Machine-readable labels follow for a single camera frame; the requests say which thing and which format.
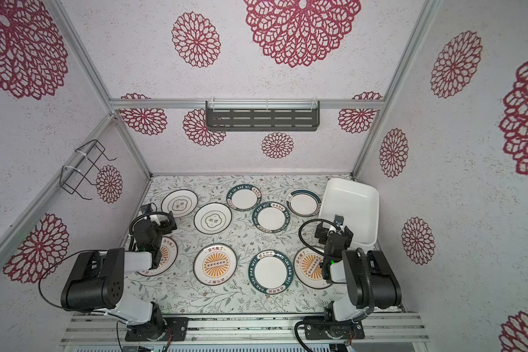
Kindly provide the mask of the orange sunburst plate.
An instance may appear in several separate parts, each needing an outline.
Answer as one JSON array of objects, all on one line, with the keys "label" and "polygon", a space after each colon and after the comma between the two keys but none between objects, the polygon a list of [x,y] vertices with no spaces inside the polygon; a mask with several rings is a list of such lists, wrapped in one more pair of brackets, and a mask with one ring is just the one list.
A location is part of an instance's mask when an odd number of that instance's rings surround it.
[{"label": "orange sunburst plate", "polygon": [[156,269],[148,271],[139,271],[138,274],[143,277],[155,277],[168,271],[175,263],[178,255],[178,247],[176,242],[164,236],[161,242],[161,260]]},{"label": "orange sunburst plate", "polygon": [[294,269],[298,279],[307,287],[315,290],[323,290],[331,286],[323,278],[322,264],[324,257],[305,247],[300,249],[293,261]]},{"label": "orange sunburst plate", "polygon": [[234,250],[223,243],[215,243],[203,248],[194,259],[195,278],[207,286],[222,285],[230,280],[238,267]]}]

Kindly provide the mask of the large green Hao Shi plate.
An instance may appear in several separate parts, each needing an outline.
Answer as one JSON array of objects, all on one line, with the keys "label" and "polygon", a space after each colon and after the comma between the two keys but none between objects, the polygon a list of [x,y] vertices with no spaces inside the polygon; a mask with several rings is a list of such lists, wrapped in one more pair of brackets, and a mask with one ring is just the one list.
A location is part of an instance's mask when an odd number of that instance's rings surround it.
[{"label": "large green Hao Shi plate", "polygon": [[295,273],[287,255],[273,249],[257,253],[250,261],[248,277],[252,287],[265,295],[277,295],[289,289]]}]

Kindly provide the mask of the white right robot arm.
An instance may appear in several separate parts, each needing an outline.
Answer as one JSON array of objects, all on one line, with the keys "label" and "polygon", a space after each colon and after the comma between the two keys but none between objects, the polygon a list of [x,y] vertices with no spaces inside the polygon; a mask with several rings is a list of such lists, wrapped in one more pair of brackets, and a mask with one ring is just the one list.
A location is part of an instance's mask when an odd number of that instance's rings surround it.
[{"label": "white right robot arm", "polygon": [[357,323],[376,308],[401,304],[402,293],[387,258],[380,250],[350,248],[353,233],[331,221],[320,219],[315,238],[324,245],[322,277],[329,284],[344,284],[346,295],[324,310],[329,323]]}]

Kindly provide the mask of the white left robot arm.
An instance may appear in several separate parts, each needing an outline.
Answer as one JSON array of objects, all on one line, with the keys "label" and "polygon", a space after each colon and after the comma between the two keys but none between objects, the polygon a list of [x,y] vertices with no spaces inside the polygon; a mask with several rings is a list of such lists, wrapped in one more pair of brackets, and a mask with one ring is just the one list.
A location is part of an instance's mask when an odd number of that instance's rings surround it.
[{"label": "white left robot arm", "polygon": [[89,250],[78,254],[62,290],[64,310],[100,313],[124,323],[128,336],[157,341],[172,335],[157,303],[124,289],[127,273],[156,270],[163,261],[163,237],[177,229],[172,213],[156,211],[129,225],[131,249]]}]

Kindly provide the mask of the white plastic bin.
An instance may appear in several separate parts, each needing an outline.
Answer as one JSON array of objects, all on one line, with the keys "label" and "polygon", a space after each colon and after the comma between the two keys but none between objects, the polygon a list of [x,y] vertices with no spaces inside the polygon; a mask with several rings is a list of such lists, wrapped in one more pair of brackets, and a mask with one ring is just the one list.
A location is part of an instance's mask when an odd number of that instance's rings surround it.
[{"label": "white plastic bin", "polygon": [[336,216],[342,216],[343,226],[353,232],[351,248],[374,247],[378,239],[379,200],[379,193],[372,186],[332,178],[326,185],[318,217],[334,221]]}]

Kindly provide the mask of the white plate thin green rim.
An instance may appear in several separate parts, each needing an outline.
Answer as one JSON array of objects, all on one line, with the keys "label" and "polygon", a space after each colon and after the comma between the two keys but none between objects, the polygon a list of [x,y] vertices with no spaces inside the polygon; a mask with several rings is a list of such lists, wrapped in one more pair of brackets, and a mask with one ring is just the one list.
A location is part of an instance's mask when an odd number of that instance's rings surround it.
[{"label": "white plate thin green rim", "polygon": [[198,200],[197,194],[193,191],[180,189],[165,196],[161,202],[161,210],[172,214],[175,218],[181,218],[197,208]]}]

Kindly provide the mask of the white plate flower emblem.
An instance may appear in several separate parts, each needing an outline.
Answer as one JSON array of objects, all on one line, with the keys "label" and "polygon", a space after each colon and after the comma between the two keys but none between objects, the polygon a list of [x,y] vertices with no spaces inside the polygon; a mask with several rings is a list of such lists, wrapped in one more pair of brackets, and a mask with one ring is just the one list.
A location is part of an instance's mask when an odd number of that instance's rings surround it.
[{"label": "white plate flower emblem", "polygon": [[206,235],[215,235],[225,231],[233,218],[230,208],[222,203],[212,202],[202,206],[194,216],[194,227]]}]

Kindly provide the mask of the small green Hao Shi plate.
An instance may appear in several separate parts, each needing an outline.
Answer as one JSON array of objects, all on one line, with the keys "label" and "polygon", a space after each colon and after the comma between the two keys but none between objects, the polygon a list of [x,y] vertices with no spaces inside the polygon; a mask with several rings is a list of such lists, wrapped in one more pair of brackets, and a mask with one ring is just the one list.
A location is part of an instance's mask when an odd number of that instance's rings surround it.
[{"label": "small green Hao Shi plate", "polygon": [[262,193],[251,184],[233,186],[227,192],[227,205],[235,211],[250,211],[260,204]]}]

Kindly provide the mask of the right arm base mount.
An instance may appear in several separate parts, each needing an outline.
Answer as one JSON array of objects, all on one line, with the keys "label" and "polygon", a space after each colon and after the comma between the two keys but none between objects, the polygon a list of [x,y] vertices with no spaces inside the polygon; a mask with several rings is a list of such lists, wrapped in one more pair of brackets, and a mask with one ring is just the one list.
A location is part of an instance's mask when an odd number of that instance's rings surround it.
[{"label": "right arm base mount", "polygon": [[307,316],[303,319],[307,340],[362,340],[365,331],[362,323],[326,321],[321,317]]}]

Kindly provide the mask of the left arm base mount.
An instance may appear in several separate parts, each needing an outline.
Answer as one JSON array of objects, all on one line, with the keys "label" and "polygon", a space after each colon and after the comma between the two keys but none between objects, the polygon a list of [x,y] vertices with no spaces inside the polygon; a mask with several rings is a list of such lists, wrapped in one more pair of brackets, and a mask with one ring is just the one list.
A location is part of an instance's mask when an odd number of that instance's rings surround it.
[{"label": "left arm base mount", "polygon": [[156,318],[140,325],[127,326],[126,342],[182,342],[186,338],[188,318]]}]

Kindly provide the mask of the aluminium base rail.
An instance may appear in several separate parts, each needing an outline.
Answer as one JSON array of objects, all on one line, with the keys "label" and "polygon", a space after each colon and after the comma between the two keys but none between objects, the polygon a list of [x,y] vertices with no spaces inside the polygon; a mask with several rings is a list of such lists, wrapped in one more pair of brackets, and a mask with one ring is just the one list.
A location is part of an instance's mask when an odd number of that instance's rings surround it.
[{"label": "aluminium base rail", "polygon": [[[304,314],[209,314],[186,315],[185,328],[173,329],[171,338],[147,341],[148,346],[295,344],[294,326]],[[74,316],[59,345],[68,346],[137,346],[126,340],[127,328],[105,316]],[[377,312],[361,322],[356,332],[326,336],[317,343],[413,343],[430,341],[428,331],[417,313]]]}]

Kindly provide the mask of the dark metal wall shelf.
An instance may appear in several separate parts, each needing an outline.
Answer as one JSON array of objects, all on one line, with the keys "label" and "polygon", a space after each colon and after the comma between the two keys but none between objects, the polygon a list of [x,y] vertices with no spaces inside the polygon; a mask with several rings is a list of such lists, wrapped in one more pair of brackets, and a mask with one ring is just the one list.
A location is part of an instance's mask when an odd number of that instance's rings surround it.
[{"label": "dark metal wall shelf", "polygon": [[205,123],[212,132],[311,132],[321,123],[321,104],[263,107],[205,103]]}]

